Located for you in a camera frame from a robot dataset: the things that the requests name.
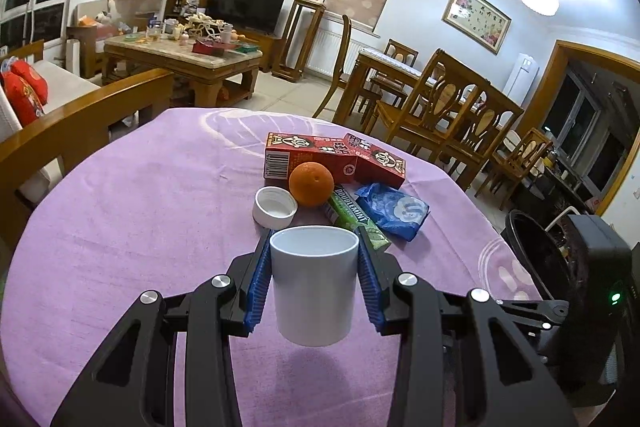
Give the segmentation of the white plastic cup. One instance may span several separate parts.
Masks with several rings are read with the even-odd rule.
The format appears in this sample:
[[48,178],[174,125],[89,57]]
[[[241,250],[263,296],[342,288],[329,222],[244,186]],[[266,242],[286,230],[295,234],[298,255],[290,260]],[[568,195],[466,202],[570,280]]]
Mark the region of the white plastic cup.
[[270,237],[274,306],[280,334],[326,347],[352,327],[359,237],[329,225],[303,225]]

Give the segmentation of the red milk carton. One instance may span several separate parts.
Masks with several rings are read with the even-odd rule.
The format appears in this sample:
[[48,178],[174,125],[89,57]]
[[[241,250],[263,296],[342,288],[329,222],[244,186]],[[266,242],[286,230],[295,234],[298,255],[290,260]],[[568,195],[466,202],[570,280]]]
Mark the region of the red milk carton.
[[286,181],[297,166],[308,161],[326,167],[335,183],[355,180],[357,156],[342,139],[299,133],[268,133],[264,153],[266,180]]
[[343,142],[356,157],[355,180],[360,184],[381,183],[398,190],[404,184],[407,166],[404,158],[347,133]]

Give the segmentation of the blue plastic packet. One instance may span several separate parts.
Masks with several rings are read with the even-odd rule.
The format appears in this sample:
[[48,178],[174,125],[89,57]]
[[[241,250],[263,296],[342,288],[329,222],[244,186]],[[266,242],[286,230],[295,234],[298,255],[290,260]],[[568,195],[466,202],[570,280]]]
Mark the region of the blue plastic packet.
[[418,235],[430,214],[430,206],[422,199],[382,183],[363,185],[355,196],[356,203],[381,231],[406,242]]

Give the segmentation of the purple tablecloth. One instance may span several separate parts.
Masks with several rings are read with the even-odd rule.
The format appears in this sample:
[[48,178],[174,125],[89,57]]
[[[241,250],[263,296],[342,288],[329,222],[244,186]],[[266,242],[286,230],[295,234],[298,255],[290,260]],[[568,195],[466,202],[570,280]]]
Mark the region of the purple tablecloth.
[[[10,265],[1,343],[14,393],[48,425],[81,369],[143,291],[193,291],[252,251],[252,209],[271,132],[345,129],[248,109],[174,108],[101,148],[38,205]],[[383,426],[398,341],[357,303],[346,338],[298,347],[273,305],[231,343],[247,426]]]

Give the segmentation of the green gum pack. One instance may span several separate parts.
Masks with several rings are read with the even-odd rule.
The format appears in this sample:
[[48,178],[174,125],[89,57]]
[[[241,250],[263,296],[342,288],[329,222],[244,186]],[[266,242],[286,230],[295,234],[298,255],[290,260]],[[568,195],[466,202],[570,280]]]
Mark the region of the green gum pack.
[[336,227],[355,232],[356,228],[362,225],[375,251],[384,253],[392,245],[392,242],[368,217],[352,195],[340,184],[334,186],[334,190],[322,206],[322,210],[326,219]]

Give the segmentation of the white plastic lid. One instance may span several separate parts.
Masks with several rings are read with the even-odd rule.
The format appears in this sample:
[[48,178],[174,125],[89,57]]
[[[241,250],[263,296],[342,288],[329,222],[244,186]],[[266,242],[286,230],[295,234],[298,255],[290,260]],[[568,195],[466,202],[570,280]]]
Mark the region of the white plastic lid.
[[253,219],[261,227],[273,231],[287,228],[298,205],[289,191],[277,186],[264,186],[254,196]]

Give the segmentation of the orange fruit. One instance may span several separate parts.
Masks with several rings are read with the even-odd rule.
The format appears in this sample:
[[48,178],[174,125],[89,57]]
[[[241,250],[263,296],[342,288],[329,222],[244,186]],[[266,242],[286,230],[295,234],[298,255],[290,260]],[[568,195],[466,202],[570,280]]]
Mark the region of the orange fruit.
[[331,171],[314,161],[296,166],[288,177],[288,191],[303,207],[322,206],[332,195],[334,179]]

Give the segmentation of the wooden dining chair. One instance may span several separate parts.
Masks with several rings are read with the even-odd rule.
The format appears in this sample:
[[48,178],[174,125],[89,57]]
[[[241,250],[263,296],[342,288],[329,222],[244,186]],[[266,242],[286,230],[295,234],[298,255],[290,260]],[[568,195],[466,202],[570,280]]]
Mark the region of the wooden dining chair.
[[363,132],[371,135],[379,122],[385,128],[385,143],[403,139],[429,150],[430,161],[434,161],[480,94],[489,87],[486,78],[443,49],[437,49],[404,104],[395,107],[377,101]]
[[[331,86],[317,109],[314,111],[314,115],[312,115],[314,118],[317,118],[324,111],[326,104],[329,103],[335,91],[338,88],[345,89],[349,82],[350,75],[346,74],[344,67],[350,43],[350,36],[352,35],[352,20],[346,14],[342,16],[342,20],[343,32],[340,48],[338,49],[337,58],[334,64]],[[372,90],[366,89],[365,87],[361,87],[359,96],[361,98],[361,104],[358,112],[362,114],[360,124],[362,127],[366,127],[366,124],[370,121],[373,114],[375,102],[381,98],[381,95]]]

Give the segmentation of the white air conditioner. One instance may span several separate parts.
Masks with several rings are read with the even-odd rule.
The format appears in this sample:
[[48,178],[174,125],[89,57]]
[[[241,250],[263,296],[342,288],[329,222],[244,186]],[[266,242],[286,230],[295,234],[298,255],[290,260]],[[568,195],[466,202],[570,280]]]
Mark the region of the white air conditioner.
[[537,77],[539,66],[535,59],[524,53],[518,54],[502,92],[518,106],[522,106],[529,89]]

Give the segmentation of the red cushion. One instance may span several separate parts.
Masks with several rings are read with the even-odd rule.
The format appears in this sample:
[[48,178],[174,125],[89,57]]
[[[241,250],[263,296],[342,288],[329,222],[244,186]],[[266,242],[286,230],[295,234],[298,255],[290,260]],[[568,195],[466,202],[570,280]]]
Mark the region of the red cushion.
[[44,114],[48,103],[47,81],[25,60],[12,60],[1,71],[4,93],[14,113],[25,127]]

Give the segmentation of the wooden coffee table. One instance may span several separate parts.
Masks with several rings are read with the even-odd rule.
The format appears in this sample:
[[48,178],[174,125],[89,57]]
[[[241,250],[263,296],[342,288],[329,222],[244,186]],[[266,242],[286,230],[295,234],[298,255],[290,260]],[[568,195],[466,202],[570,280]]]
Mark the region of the wooden coffee table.
[[224,51],[221,56],[192,51],[193,41],[150,40],[142,34],[105,40],[102,80],[115,80],[114,69],[127,65],[159,67],[189,81],[196,107],[228,107],[249,100],[255,91],[262,52]]

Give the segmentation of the wooden dining table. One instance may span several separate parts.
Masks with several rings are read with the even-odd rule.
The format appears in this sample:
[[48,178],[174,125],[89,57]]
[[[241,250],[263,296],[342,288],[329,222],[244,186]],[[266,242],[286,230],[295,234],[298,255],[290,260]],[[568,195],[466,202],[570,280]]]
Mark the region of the wooden dining table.
[[466,86],[476,86],[477,89],[480,89],[489,86],[489,82],[485,78],[478,75],[474,70],[458,61],[443,49],[437,49],[433,53],[422,72],[396,61],[394,58],[380,51],[364,49],[358,53],[355,66],[352,69],[352,73],[349,76],[340,103],[338,103],[332,119],[333,124],[345,126],[352,106],[355,105],[360,96],[369,94],[369,91],[364,89],[364,83],[369,77],[370,70],[382,72],[390,77],[390,79],[414,88],[421,82],[430,83],[431,75],[435,72],[435,67],[438,64],[442,64],[442,66],[446,68],[447,74],[454,72],[459,75],[462,78],[463,88]]

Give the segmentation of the framed floral picture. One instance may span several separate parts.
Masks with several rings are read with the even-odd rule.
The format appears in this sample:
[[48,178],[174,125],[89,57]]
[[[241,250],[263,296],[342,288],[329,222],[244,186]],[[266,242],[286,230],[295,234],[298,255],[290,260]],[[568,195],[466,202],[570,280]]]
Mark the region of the framed floral picture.
[[442,20],[497,55],[511,19],[486,0],[448,0]]

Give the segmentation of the tall wooden plant stand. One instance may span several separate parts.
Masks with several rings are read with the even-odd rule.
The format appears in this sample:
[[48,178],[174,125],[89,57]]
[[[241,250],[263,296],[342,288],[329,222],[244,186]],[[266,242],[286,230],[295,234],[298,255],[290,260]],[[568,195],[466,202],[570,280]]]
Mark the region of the tall wooden plant stand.
[[271,69],[274,77],[289,82],[302,78],[324,12],[326,5],[318,0],[293,0]]

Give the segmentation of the black television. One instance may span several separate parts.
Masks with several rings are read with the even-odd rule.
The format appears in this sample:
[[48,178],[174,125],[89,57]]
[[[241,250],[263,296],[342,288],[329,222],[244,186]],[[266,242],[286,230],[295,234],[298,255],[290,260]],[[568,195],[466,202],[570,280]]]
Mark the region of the black television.
[[272,34],[284,0],[207,0],[206,14],[214,20]]

